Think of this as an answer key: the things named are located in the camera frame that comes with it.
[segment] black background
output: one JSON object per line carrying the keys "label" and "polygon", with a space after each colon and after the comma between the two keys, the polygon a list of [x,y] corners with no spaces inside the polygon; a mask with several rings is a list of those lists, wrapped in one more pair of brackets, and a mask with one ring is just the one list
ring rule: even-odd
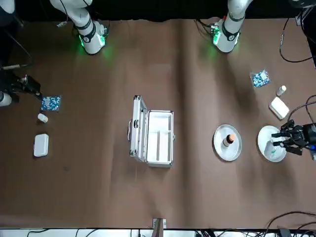
{"label": "black background", "polygon": [[[40,1],[50,20],[65,20],[65,15],[49,0],[16,0],[19,16],[27,21],[47,21]],[[87,9],[92,18],[101,20],[222,18],[227,14],[227,0],[94,0]],[[102,16],[93,14],[95,10]],[[254,0],[247,9],[246,18],[287,18],[299,12],[288,0]]]}

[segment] white plate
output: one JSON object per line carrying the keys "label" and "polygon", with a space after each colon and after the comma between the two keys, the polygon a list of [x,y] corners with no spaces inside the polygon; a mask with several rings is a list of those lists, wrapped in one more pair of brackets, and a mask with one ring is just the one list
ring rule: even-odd
{"label": "white plate", "polygon": [[275,150],[272,149],[271,142],[277,142],[277,141],[284,141],[285,138],[278,137],[274,138],[271,137],[271,134],[280,132],[276,127],[273,126],[264,126],[261,128],[259,134],[258,134],[258,147],[261,152],[261,154],[269,161],[272,162],[280,162],[285,158],[286,150],[285,148],[282,148],[280,146],[274,147]]}
{"label": "white plate", "polygon": [[[236,139],[229,147],[225,147],[223,140],[230,134],[234,134]],[[219,126],[214,133],[213,143],[217,154],[223,160],[233,161],[237,159],[241,153],[242,142],[240,134],[231,125],[224,124]]]}

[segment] brown paper backdrop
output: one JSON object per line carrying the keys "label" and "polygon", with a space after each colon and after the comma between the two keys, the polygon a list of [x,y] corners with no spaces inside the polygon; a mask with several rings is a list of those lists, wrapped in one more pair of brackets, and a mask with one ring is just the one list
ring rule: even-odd
{"label": "brown paper backdrop", "polygon": [[[71,35],[71,24],[27,24],[19,40],[34,65],[17,74],[29,73],[45,95],[61,94],[62,104],[42,125],[40,102],[30,95],[0,108],[0,224],[146,228],[162,217],[168,228],[263,228],[287,211],[316,212],[316,163],[309,153],[270,163],[256,146],[262,126],[284,123],[268,109],[279,86],[286,85],[282,100],[291,110],[316,91],[312,61],[290,64],[278,53],[284,22],[245,20],[230,54],[204,40],[193,20],[112,22],[108,45],[94,56]],[[293,20],[283,50],[291,59],[310,55]],[[11,61],[23,59],[16,48]],[[249,72],[262,69],[271,83],[254,89]],[[150,109],[174,111],[171,169],[129,157],[135,94]],[[316,107],[311,111],[316,116]],[[304,109],[293,118],[310,122]],[[223,123],[243,139],[234,162],[219,160],[212,148]],[[41,132],[50,136],[49,154],[34,160],[34,136]],[[273,228],[308,220],[285,217]]]}

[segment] case handle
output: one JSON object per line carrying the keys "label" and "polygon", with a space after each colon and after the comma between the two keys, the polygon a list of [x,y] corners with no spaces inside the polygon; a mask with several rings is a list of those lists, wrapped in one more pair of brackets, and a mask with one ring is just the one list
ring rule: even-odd
{"label": "case handle", "polygon": [[128,129],[127,129],[127,139],[128,139],[129,142],[130,142],[129,136],[130,136],[130,123],[131,122],[132,122],[132,119],[128,122]]}

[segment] black cable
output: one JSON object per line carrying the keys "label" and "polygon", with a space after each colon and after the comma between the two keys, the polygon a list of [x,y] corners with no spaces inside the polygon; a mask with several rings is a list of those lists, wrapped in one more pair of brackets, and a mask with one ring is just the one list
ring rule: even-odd
{"label": "black cable", "polygon": [[316,230],[308,230],[308,231],[305,231],[304,233],[302,233],[301,237],[303,237],[304,235],[306,235],[307,233],[309,232],[316,232]]}
{"label": "black cable", "polygon": [[45,17],[47,18],[48,22],[49,22],[50,24],[52,24],[54,27],[57,27],[55,24],[52,23],[50,17],[48,16],[47,11],[45,10],[45,8],[44,8],[44,6],[43,6],[42,0],[39,0],[39,4],[40,4],[40,7],[41,7],[42,11],[44,12],[44,15],[45,15]]}
{"label": "black cable", "polygon": [[23,49],[23,51],[28,55],[29,59],[30,59],[30,62],[27,63],[27,64],[23,64],[23,65],[20,65],[20,64],[17,64],[17,65],[12,65],[12,66],[4,66],[2,67],[4,70],[10,70],[10,69],[14,69],[14,68],[22,68],[22,67],[26,67],[26,66],[29,66],[32,64],[33,62],[33,58],[32,56],[28,53],[28,51],[19,43],[19,41],[17,41],[6,29],[2,29],[6,35],[11,38],[18,46],[20,46],[21,49]]}
{"label": "black cable", "polygon": [[209,27],[209,25],[205,24],[205,23],[202,22],[200,19],[197,19],[197,21],[198,21],[201,25],[206,26],[206,27]]}
{"label": "black cable", "polygon": [[89,234],[87,234],[85,237],[88,237],[90,234],[92,234],[93,232],[97,231],[99,229],[94,229],[93,231],[91,231]]}
{"label": "black cable", "polygon": [[296,232],[294,233],[293,236],[296,237],[298,230],[300,230],[301,228],[303,228],[303,227],[305,227],[305,226],[312,225],[312,224],[316,224],[316,221],[312,221],[312,222],[309,222],[309,223],[306,223],[306,224],[301,225],[299,228],[296,229]]}
{"label": "black cable", "polygon": [[200,34],[200,36],[205,39],[205,40],[209,40],[207,37],[209,37],[210,35],[209,34],[206,34],[204,32],[201,31],[200,27],[198,26],[198,22],[196,20],[194,20],[196,26],[197,26],[197,31],[198,33]]}
{"label": "black cable", "polygon": [[300,105],[299,107],[296,107],[294,110],[292,110],[292,112],[290,113],[290,115],[288,116],[288,119],[287,121],[289,122],[291,120],[291,116],[300,108],[302,107],[305,107],[305,106],[308,106],[308,105],[312,105],[312,104],[316,104],[316,101],[313,101],[313,102],[308,102],[304,105]]}
{"label": "black cable", "polygon": [[211,32],[207,30],[207,29],[210,28],[210,25],[207,25],[207,24],[203,23],[203,22],[202,22],[201,20],[199,20],[199,19],[197,19],[197,20],[195,20],[195,21],[196,21],[196,22],[199,22],[199,23],[202,25],[204,31],[205,31],[208,35],[211,34]]}
{"label": "black cable", "polygon": [[49,231],[50,229],[45,229],[45,230],[42,230],[42,231],[29,231],[28,232],[28,235],[26,236],[26,237],[29,237],[29,235],[31,234],[31,233],[43,233],[43,232],[45,232],[45,231]]}
{"label": "black cable", "polygon": [[263,237],[266,237],[266,234],[268,233],[271,224],[272,224],[276,219],[281,218],[281,217],[283,217],[283,216],[291,215],[291,214],[304,214],[304,215],[309,215],[309,216],[315,216],[315,217],[316,217],[316,214],[311,213],[311,212],[304,212],[304,211],[290,211],[290,212],[286,212],[286,213],[284,213],[284,214],[282,214],[282,215],[279,215],[279,216],[274,217],[274,218],[269,222],[269,224],[268,224],[268,226],[267,226],[267,229],[266,229],[266,231],[264,232]]}
{"label": "black cable", "polygon": [[[310,101],[310,99],[312,99],[313,97],[316,97],[316,95],[310,96],[310,97],[307,99],[306,104],[307,104],[307,103]],[[314,119],[313,119],[313,117],[312,117],[312,115],[311,115],[311,113],[310,113],[310,111],[308,110],[308,107],[305,106],[305,108],[306,108],[306,112],[307,112],[308,116],[310,117],[312,123],[315,123],[315,122],[314,122]]]}
{"label": "black cable", "polygon": [[282,34],[281,34],[281,40],[280,40],[280,48],[279,48],[279,52],[280,52],[280,55],[282,57],[282,59],[284,59],[286,62],[289,62],[289,63],[302,63],[302,62],[305,62],[307,60],[310,60],[312,59],[313,57],[309,57],[309,58],[306,58],[306,59],[303,59],[303,60],[297,60],[297,61],[293,61],[293,60],[289,60],[287,58],[285,58],[282,54],[282,45],[283,45],[283,41],[284,41],[284,31],[285,31],[285,28],[286,28],[286,25],[288,23],[290,18],[288,18],[284,24],[284,27],[283,27],[283,30],[282,30]]}
{"label": "black cable", "polygon": [[67,18],[66,18],[66,22],[68,22],[68,13],[67,13],[67,10],[66,10],[66,8],[65,8],[65,5],[64,5],[64,3],[60,0],[60,3],[62,4],[62,6],[63,6],[63,8],[64,8],[64,10],[65,10],[65,13],[66,13],[66,15],[67,15]]}
{"label": "black cable", "polygon": [[243,233],[243,234],[246,234],[247,232],[245,231],[241,231],[239,229],[232,229],[232,228],[229,228],[227,230],[224,230],[223,232],[221,232],[217,237],[221,237],[224,233],[226,233],[227,231],[236,231],[236,232],[240,232],[240,233]]}
{"label": "black cable", "polygon": [[302,29],[304,35],[306,36],[306,38],[308,38],[311,42],[313,42],[314,44],[316,44],[316,42],[312,39],[312,37],[310,37],[309,35],[307,35],[306,32],[305,32],[304,22],[303,22],[303,13],[304,13],[304,10],[302,10],[302,11],[301,11],[301,14],[300,14],[301,29]]}

